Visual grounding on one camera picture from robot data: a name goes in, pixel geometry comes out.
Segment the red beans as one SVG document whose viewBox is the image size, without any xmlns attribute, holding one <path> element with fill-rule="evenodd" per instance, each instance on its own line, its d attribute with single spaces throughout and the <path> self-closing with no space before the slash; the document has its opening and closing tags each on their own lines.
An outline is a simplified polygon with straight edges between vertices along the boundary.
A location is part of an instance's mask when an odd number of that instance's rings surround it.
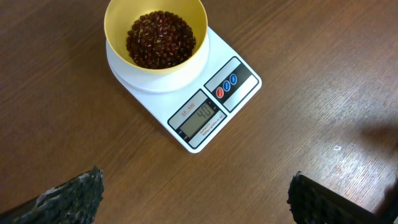
<svg viewBox="0 0 398 224">
<path fill-rule="evenodd" d="M 158 70 L 188 60 L 196 43 L 192 28 L 181 17 L 154 11 L 133 23 L 127 32 L 126 48 L 136 65 Z"/>
</svg>

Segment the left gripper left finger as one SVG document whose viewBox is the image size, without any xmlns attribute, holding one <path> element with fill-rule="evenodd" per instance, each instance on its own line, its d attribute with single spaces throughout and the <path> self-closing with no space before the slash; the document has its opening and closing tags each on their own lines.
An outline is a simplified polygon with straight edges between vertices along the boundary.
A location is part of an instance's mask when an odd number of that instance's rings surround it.
<svg viewBox="0 0 398 224">
<path fill-rule="evenodd" d="M 1 224 L 87 223 L 103 200 L 103 170 L 94 167 L 1 213 Z"/>
</svg>

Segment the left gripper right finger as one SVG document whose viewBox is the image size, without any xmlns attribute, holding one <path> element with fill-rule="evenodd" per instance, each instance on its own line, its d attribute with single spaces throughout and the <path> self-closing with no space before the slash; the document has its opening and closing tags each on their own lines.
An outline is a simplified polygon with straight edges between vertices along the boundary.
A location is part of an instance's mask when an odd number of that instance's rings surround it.
<svg viewBox="0 0 398 224">
<path fill-rule="evenodd" d="M 287 204 L 299 224 L 377 224 L 373 213 L 309 179 L 300 172 L 290 182 Z"/>
</svg>

